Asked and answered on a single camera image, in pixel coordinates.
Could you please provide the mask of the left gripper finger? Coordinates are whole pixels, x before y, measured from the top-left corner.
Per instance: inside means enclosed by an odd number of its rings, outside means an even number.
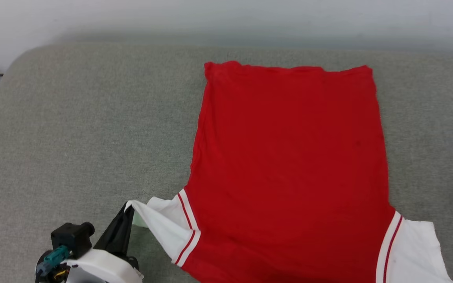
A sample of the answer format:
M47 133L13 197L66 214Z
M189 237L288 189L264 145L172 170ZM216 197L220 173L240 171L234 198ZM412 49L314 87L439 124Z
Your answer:
M128 244L133 227L134 209L125 203L93 246L120 258L129 258Z

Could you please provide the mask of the red and white jersey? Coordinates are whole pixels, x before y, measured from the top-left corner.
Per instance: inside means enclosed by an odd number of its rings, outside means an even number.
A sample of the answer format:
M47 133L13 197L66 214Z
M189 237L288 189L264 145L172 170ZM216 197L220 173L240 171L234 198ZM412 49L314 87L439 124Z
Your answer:
M389 203L372 70L208 62L187 184L129 201L201 283L453 283Z

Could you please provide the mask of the black connector block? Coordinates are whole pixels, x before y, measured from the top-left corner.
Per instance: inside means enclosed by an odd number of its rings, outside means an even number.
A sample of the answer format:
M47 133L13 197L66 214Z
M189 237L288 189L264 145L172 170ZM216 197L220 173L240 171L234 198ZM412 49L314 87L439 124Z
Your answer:
M52 248L55 250L65 246L70 253L69 258L81 258L93 247L90 237L94 233L95 228L89 222L83 224L67 222L51 233Z

